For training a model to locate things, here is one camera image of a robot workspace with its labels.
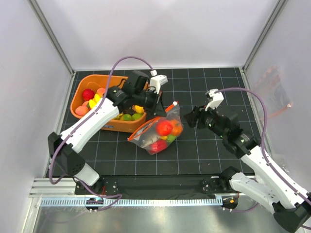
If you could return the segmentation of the clear zip bag red zipper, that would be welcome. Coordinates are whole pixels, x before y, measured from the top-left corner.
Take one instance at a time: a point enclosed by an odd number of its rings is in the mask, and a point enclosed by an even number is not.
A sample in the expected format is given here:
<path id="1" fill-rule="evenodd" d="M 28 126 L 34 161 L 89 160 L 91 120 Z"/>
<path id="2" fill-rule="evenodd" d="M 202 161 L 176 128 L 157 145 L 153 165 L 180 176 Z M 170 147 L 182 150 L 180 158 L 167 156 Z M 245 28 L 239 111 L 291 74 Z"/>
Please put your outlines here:
<path id="1" fill-rule="evenodd" d="M 158 116 L 145 122 L 127 140 L 146 150 L 150 155 L 165 150 L 184 129 L 177 101 L 174 101 L 165 111 L 165 117 Z"/>

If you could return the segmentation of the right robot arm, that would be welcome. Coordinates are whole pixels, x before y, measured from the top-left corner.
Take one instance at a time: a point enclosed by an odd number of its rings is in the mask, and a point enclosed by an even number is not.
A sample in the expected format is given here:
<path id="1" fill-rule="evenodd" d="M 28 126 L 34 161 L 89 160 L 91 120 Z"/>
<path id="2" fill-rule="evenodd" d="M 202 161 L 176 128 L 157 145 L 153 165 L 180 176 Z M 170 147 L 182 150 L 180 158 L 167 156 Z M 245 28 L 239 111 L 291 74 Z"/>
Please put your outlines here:
<path id="1" fill-rule="evenodd" d="M 283 229 L 295 233 L 311 217 L 311 194 L 293 181 L 264 151 L 259 141 L 240 127 L 238 114 L 229 106 L 212 109 L 195 106 L 184 116 L 191 128 L 209 129 L 225 149 L 247 164 L 262 182 L 248 178 L 235 167 L 220 174 L 224 192 L 242 192 L 273 214 Z"/>

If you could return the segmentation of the red orange tomato toy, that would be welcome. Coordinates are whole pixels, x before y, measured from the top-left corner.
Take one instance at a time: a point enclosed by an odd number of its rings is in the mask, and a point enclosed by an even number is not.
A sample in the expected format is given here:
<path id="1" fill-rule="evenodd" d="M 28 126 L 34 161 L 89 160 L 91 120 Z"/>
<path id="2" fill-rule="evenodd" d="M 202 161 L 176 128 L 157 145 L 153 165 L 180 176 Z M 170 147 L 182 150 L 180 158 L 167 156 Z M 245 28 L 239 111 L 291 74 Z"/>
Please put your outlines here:
<path id="1" fill-rule="evenodd" d="M 159 136 L 168 136 L 172 132 L 173 126 L 169 120 L 161 120 L 156 124 L 155 129 Z"/>

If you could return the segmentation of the grey beige fish toy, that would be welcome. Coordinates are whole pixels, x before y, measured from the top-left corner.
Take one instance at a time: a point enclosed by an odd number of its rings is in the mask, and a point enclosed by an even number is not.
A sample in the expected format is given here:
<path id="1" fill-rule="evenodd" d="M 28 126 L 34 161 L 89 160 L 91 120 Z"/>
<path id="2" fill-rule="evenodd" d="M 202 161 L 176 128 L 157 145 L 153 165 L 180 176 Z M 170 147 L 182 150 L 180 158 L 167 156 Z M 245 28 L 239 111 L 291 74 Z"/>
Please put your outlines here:
<path id="1" fill-rule="evenodd" d="M 144 138 L 142 141 L 141 141 L 141 144 L 140 144 L 140 147 L 141 148 L 145 148 L 145 147 L 148 147 L 149 145 L 153 144 L 154 142 L 158 141 L 159 140 L 159 136 L 158 135 L 151 135 L 147 138 Z"/>

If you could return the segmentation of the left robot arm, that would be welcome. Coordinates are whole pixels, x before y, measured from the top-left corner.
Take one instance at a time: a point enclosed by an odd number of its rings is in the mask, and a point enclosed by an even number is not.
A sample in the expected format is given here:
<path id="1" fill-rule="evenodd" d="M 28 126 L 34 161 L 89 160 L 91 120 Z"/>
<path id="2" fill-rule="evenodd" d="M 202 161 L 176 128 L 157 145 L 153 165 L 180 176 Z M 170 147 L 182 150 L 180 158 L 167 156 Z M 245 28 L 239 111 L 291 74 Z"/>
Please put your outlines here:
<path id="1" fill-rule="evenodd" d="M 150 75 L 134 70 L 122 87 L 107 86 L 99 103 L 72 127 L 60 134 L 51 133 L 48 136 L 51 156 L 50 182 L 57 184 L 57 181 L 52 179 L 52 173 L 54 165 L 59 165 L 64 175 L 79 179 L 81 183 L 86 184 L 86 189 L 91 194 L 100 193 L 103 189 L 100 175 L 79 153 L 97 131 L 133 105 L 143 107 L 146 113 L 153 116 L 166 116 L 161 87 L 167 82 L 167 76 L 158 75 L 155 70 L 152 70 Z"/>

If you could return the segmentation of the orange plastic basket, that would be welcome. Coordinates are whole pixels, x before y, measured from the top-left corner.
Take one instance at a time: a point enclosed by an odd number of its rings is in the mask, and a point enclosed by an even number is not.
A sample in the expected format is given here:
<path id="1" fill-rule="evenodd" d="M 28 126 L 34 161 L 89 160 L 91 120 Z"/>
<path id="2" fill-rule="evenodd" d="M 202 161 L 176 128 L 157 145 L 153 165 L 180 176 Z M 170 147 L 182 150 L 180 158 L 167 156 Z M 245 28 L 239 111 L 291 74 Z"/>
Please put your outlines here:
<path id="1" fill-rule="evenodd" d="M 105 88 L 107 79 L 108 75 L 105 74 L 90 74 L 83 77 L 82 80 L 78 82 L 77 89 L 70 105 L 70 111 L 74 117 L 77 119 L 82 118 L 75 113 L 76 108 L 85 102 L 82 98 L 82 92 L 85 89 L 91 89 L 95 92 L 99 88 Z M 135 121 L 111 120 L 102 127 L 102 130 L 133 133 L 137 128 L 146 122 L 146 116 L 146 113 L 144 113 L 141 118 Z"/>

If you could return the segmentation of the small orange pumpkin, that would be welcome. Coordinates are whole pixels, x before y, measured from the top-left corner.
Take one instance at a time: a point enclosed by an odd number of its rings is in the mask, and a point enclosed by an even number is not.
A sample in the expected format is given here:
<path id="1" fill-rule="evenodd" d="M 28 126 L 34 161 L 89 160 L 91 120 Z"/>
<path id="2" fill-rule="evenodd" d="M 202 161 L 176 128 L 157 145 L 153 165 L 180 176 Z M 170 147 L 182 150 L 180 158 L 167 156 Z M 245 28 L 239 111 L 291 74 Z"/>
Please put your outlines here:
<path id="1" fill-rule="evenodd" d="M 175 120 L 175 119 L 171 120 L 170 123 L 173 126 L 173 129 L 171 131 L 171 135 L 179 136 L 183 131 L 182 123 L 178 120 Z"/>

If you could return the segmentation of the light green round fruit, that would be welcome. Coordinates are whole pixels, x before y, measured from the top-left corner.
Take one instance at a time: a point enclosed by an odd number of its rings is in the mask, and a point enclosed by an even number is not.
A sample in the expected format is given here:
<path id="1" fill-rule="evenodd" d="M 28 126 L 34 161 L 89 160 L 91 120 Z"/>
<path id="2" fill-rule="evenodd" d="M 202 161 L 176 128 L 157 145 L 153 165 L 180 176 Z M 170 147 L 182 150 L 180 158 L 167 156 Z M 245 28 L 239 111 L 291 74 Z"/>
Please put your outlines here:
<path id="1" fill-rule="evenodd" d="M 167 136 L 166 141 L 167 141 L 167 143 L 172 143 L 176 138 L 177 138 L 176 135 L 170 134 L 170 135 Z"/>

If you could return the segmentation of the red bell pepper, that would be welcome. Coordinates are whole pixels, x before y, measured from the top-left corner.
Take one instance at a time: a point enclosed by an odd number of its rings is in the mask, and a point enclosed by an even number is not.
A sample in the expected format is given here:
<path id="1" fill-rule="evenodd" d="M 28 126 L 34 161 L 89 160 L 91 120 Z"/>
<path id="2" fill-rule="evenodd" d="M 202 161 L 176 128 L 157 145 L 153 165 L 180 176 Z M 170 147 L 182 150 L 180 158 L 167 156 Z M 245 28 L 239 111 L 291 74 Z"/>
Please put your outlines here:
<path id="1" fill-rule="evenodd" d="M 167 148 L 165 140 L 158 140 L 150 145 L 150 154 L 156 154 Z"/>

